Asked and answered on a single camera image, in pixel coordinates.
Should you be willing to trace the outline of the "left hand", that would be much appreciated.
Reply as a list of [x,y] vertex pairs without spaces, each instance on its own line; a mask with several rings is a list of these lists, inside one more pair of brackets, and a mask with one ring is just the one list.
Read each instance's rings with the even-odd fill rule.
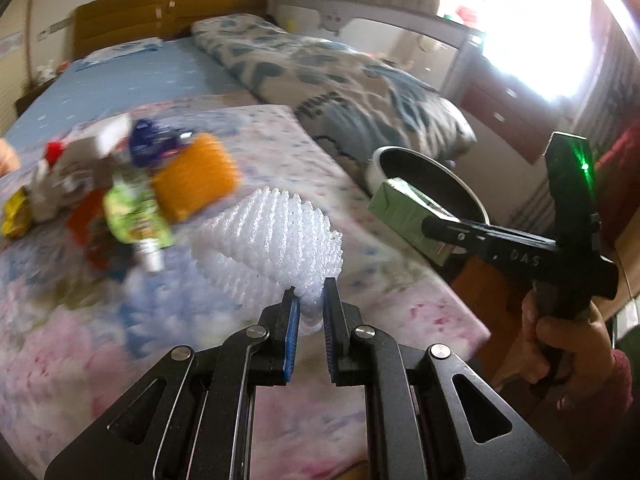
[[21,159],[14,151],[13,146],[6,140],[0,139],[0,177],[4,177],[20,168]]

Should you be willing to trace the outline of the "right hand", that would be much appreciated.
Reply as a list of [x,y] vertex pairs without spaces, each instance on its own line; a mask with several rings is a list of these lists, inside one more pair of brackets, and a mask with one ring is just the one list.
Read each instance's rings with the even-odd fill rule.
[[551,370],[541,346],[563,351],[559,372],[566,378],[559,398],[561,408],[576,408],[598,393],[613,374],[615,358],[600,310],[592,302],[576,320],[541,316],[534,292],[522,303],[521,375],[536,384]]

